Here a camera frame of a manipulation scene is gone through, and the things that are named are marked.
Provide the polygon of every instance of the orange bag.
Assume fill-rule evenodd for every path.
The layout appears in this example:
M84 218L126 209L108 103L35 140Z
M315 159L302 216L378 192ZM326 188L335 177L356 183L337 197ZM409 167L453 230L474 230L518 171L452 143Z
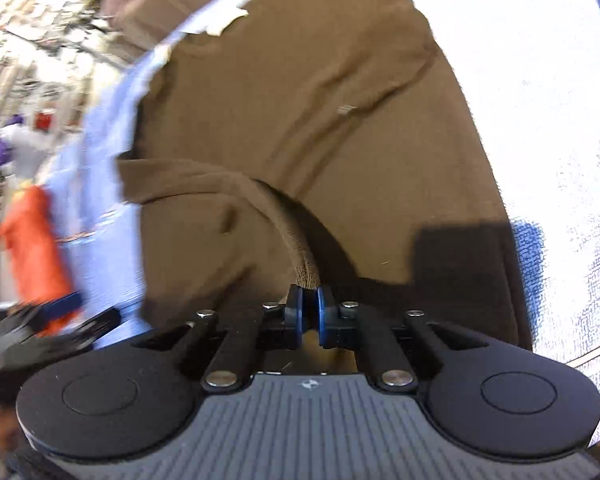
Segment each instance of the orange bag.
M49 198L38 186L25 190L0 224L11 256L20 301L42 304L74 291L48 220Z

